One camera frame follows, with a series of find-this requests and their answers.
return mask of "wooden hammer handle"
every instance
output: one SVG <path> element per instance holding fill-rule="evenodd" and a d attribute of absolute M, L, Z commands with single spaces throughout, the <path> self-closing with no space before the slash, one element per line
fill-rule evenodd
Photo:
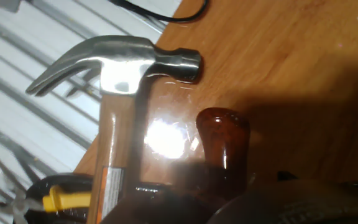
<path fill-rule="evenodd" d="M 131 148 L 135 99 L 103 95 L 99 147 L 87 224 L 97 224 L 123 195 L 124 173 Z"/>

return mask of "claw hammer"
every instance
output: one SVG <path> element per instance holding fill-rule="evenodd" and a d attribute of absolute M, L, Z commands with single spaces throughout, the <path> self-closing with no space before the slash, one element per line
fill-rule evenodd
<path fill-rule="evenodd" d="M 87 69 L 100 70 L 103 95 L 99 147 L 88 224 L 99 223 L 125 196 L 135 97 L 144 77 L 166 75 L 186 83 L 197 81 L 201 55 L 196 50 L 162 50 L 141 37 L 94 37 L 70 49 L 26 90 L 44 96 L 61 82 Z"/>

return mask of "yellow handle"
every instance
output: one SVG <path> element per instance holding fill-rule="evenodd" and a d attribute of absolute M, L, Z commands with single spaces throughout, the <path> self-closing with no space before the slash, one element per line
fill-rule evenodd
<path fill-rule="evenodd" d="M 59 186 L 52 186 L 49 196 L 42 199 L 46 212 L 57 212 L 69 208 L 88 208 L 91 201 L 91 192 L 66 194 Z"/>

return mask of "black cable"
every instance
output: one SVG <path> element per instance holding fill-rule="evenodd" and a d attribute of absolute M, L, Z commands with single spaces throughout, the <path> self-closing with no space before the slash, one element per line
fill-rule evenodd
<path fill-rule="evenodd" d="M 154 17 L 160 21 L 166 21 L 166 22 L 190 22 L 193 21 L 197 18 L 199 18 L 205 11 L 205 9 L 208 6 L 209 0 L 204 0 L 204 3 L 202 5 L 202 7 L 199 9 L 199 11 L 189 17 L 184 17 L 184 18 L 173 18 L 173 17 L 167 17 L 167 16 L 163 16 L 154 12 L 150 12 L 147 9 L 144 9 L 140 6 L 137 6 L 129 1 L 126 0 L 109 0 L 111 3 L 123 7 L 127 10 L 130 10 L 132 12 L 136 12 L 138 14 L 140 14 L 141 16 L 151 16 Z"/>

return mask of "wooden table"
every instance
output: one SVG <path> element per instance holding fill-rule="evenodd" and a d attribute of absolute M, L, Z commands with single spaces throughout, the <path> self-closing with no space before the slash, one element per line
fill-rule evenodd
<path fill-rule="evenodd" d="M 202 159 L 195 118 L 213 106 L 249 119 L 248 172 L 257 179 L 287 170 L 304 179 L 358 180 L 358 1 L 211 2 L 204 18 L 169 24 L 158 42 L 199 50 L 205 66 L 198 85 L 154 83 L 148 125 L 160 149 L 139 149 L 142 180 L 170 183 L 172 162 Z M 175 16 L 200 4 L 183 0 Z M 183 133 L 184 147 L 167 136 L 170 127 Z M 93 173 L 96 148 L 97 139 L 77 172 Z"/>

